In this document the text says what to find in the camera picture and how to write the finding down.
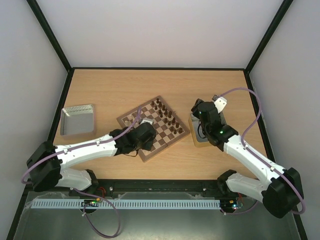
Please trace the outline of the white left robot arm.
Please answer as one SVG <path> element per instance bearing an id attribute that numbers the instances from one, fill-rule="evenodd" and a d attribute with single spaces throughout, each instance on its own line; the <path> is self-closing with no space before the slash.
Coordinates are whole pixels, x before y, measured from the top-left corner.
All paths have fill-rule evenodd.
<path id="1" fill-rule="evenodd" d="M 35 192 L 54 187 L 87 190 L 96 177 L 91 170 L 74 170 L 72 166 L 102 157 L 127 155 L 131 152 L 150 150 L 156 130 L 149 122 L 129 129 L 115 129 L 110 133 L 85 142 L 71 145 L 53 145 L 45 141 L 27 160 L 29 184 Z"/>

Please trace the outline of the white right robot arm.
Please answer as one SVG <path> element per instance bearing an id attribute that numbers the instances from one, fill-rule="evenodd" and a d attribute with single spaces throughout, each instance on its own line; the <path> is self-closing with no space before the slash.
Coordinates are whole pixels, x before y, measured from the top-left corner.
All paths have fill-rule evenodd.
<path id="1" fill-rule="evenodd" d="M 233 192 L 244 194 L 261 202 L 274 217 L 283 218 L 303 202 L 300 174 L 293 167 L 285 169 L 271 161 L 244 141 L 234 128 L 223 123 L 221 112 L 226 104 L 223 97 L 215 101 L 198 98 L 191 112 L 199 120 L 204 138 L 237 159 L 256 178 L 248 178 L 235 170 L 228 170 L 217 179 L 218 191 L 224 196 Z"/>

